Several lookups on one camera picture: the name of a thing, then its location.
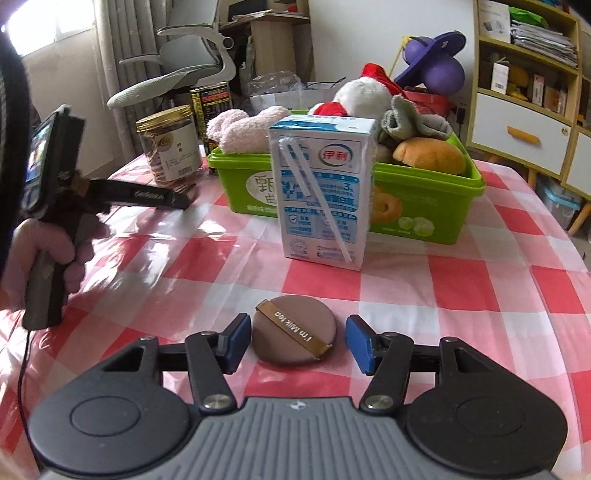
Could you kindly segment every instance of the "gold jar lid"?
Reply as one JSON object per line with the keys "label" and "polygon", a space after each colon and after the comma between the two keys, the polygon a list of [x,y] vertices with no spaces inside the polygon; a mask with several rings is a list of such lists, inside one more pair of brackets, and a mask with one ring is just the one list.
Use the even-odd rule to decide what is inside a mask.
{"label": "gold jar lid", "polygon": [[154,115],[142,118],[135,123],[138,132],[145,132],[155,127],[164,127],[192,116],[193,109],[190,105],[183,105],[165,110],[164,112],[155,113]]}

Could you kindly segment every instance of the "jar label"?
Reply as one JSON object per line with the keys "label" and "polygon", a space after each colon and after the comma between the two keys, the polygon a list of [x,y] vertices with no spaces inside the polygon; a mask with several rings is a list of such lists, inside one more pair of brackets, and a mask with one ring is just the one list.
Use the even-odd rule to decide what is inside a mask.
{"label": "jar label", "polygon": [[199,140],[191,123],[155,138],[166,180],[177,180],[197,171],[201,165]]}
{"label": "jar label", "polygon": [[275,192],[275,181],[273,172],[260,171],[248,177],[246,189],[259,202],[267,205],[277,206],[277,193]]}

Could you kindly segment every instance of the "orange drawer handle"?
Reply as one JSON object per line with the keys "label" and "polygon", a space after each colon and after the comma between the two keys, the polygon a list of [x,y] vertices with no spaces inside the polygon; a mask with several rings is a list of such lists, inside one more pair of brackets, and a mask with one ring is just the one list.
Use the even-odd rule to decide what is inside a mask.
{"label": "orange drawer handle", "polygon": [[522,140],[524,142],[531,143],[532,145],[541,144],[539,137],[529,134],[528,132],[524,132],[523,130],[519,130],[515,127],[507,127],[507,133],[517,140]]}

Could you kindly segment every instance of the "white plush toy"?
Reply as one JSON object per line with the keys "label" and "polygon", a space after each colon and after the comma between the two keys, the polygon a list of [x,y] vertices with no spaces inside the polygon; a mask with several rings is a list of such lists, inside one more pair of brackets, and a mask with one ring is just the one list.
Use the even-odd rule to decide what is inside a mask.
{"label": "white plush toy", "polygon": [[394,95],[404,91],[388,78],[384,69],[375,63],[368,63],[361,71],[361,77],[345,83],[332,102],[314,105],[310,115],[356,116],[380,120]]}

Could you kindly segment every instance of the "gray gripper base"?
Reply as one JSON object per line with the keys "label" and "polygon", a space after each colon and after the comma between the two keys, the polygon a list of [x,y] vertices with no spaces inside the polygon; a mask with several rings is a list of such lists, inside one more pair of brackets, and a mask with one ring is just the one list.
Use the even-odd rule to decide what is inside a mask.
{"label": "gray gripper base", "polygon": [[[43,480],[68,477],[47,472]],[[459,480],[430,460],[395,421],[349,398],[249,398],[201,422],[187,446],[137,480]],[[549,472],[523,480],[555,479]]]}

